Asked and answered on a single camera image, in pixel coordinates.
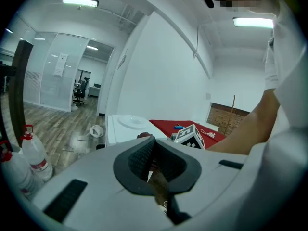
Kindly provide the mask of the person's white t-shirt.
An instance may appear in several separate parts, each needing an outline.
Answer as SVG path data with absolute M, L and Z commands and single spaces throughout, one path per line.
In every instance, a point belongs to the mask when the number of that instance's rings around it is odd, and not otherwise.
M 277 0 L 265 63 L 262 140 L 308 127 L 308 43 L 290 8 Z

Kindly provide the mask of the black office chair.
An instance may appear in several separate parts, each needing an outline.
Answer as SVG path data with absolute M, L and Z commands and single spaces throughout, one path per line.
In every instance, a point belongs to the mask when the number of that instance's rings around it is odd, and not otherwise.
M 89 78 L 85 77 L 84 80 L 81 83 L 81 86 L 79 88 L 77 88 L 74 92 L 73 92 L 73 101 L 72 103 L 78 103 L 80 105 L 84 104 L 84 99 L 86 97 L 86 88 L 87 85 L 89 83 Z

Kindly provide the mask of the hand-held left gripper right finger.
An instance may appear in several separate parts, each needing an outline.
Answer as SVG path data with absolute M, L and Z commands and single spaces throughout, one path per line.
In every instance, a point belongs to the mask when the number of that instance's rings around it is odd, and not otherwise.
M 199 161 L 175 148 L 175 145 L 169 141 L 155 141 L 155 158 L 168 182 L 170 194 L 190 191 L 202 172 Z

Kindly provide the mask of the white plastic bag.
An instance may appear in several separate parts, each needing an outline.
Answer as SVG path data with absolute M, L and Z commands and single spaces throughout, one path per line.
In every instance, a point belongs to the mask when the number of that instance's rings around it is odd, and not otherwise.
M 94 138 L 99 138 L 104 135 L 104 129 L 99 125 L 94 125 L 90 128 L 90 135 Z

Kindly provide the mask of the frosted glass partition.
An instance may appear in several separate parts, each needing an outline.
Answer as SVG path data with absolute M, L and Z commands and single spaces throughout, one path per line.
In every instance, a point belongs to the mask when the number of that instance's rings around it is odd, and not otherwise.
M 69 34 L 38 32 L 33 40 L 26 75 L 25 102 L 71 111 L 76 73 L 89 39 Z M 69 54 L 62 76 L 54 70 L 60 53 Z

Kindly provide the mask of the white paper notice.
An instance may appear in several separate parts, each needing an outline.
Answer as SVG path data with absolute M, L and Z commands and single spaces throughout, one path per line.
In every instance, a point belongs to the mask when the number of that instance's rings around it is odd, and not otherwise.
M 62 76 L 64 73 L 64 67 L 67 62 L 69 54 L 60 53 L 58 56 L 57 63 L 55 65 L 54 75 L 55 76 Z

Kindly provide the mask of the person's right forearm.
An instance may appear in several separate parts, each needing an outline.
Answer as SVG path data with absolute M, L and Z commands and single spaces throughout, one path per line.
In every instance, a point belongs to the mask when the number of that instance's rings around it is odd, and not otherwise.
M 274 89 L 263 92 L 262 98 L 241 124 L 224 140 L 208 150 L 218 153 L 248 155 L 256 144 L 266 142 L 274 127 L 280 103 Z

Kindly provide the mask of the white office desk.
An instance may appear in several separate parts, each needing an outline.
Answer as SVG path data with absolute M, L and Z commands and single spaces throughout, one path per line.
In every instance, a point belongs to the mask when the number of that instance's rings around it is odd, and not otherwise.
M 89 87 L 89 96 L 99 97 L 100 84 L 94 84 L 93 87 Z

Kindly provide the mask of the clear water bottle red cap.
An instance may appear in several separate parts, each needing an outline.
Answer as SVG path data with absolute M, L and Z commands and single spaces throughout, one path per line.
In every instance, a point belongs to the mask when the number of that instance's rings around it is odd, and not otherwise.
M 34 174 L 43 182 L 47 182 L 53 175 L 53 168 L 41 140 L 34 134 L 32 125 L 24 126 L 21 136 L 22 152 Z
M 39 188 L 39 183 L 23 155 L 10 151 L 8 141 L 0 142 L 0 148 L 1 168 L 6 179 L 26 197 L 33 196 Z

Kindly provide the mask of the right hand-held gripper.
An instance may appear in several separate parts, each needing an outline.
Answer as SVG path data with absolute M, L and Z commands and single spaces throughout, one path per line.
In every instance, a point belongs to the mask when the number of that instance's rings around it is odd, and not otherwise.
M 179 130 L 176 136 L 172 138 L 172 140 L 177 144 L 201 150 L 205 149 L 203 137 L 201 136 L 195 124 Z

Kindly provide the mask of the white water dispenser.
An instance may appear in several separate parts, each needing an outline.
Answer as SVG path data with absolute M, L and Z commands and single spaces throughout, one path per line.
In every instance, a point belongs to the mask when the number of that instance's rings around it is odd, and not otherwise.
M 166 140 L 167 136 L 149 120 L 135 115 L 108 115 L 105 120 L 105 147 L 136 139 L 143 132 Z

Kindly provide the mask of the white table with red cover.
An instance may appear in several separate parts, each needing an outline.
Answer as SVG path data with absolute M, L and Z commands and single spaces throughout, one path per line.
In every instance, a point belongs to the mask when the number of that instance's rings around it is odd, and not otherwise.
M 172 133 L 178 132 L 177 129 L 174 129 L 174 126 L 176 124 L 180 124 L 185 127 L 195 124 L 195 126 L 197 127 L 197 129 L 199 130 L 199 132 L 203 137 L 206 149 L 226 138 L 226 136 L 221 134 L 220 132 L 214 131 L 210 128 L 207 128 L 203 125 L 197 124 L 190 120 L 187 121 L 149 120 L 149 121 L 168 137 L 170 137 Z

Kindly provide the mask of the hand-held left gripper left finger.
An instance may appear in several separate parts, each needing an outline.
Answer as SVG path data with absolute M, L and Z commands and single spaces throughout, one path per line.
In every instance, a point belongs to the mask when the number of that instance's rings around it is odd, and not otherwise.
M 138 138 L 118 146 L 122 152 L 113 163 L 113 172 L 118 182 L 132 194 L 153 196 L 154 192 L 147 180 L 155 158 L 155 137 Z

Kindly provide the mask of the wall sign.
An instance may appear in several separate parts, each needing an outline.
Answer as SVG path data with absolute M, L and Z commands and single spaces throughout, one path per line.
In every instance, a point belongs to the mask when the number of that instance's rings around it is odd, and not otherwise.
M 128 51 L 128 49 L 126 49 L 126 51 L 125 51 L 125 54 L 122 56 L 122 58 L 121 58 L 121 61 L 119 62 L 119 64 L 118 64 L 118 69 L 122 66 L 122 64 L 125 62 L 125 60 L 126 60 L 126 56 L 127 56 L 127 51 Z

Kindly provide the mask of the thin wooden stick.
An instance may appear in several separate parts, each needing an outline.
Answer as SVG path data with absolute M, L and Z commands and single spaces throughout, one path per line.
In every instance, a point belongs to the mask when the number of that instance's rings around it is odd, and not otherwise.
M 233 96 L 232 107 L 231 107 L 230 115 L 229 115 L 229 118 L 228 118 L 228 122 L 227 122 L 227 124 L 226 124 L 225 129 L 224 129 L 224 135 L 225 135 L 226 132 L 227 132 L 227 129 L 228 129 L 228 127 L 229 127 L 229 124 L 230 124 L 230 121 L 231 121 L 231 118 L 232 118 L 232 115 L 233 115 L 233 110 L 234 110 L 234 105 L 235 105 L 235 99 L 236 99 L 236 95 Z

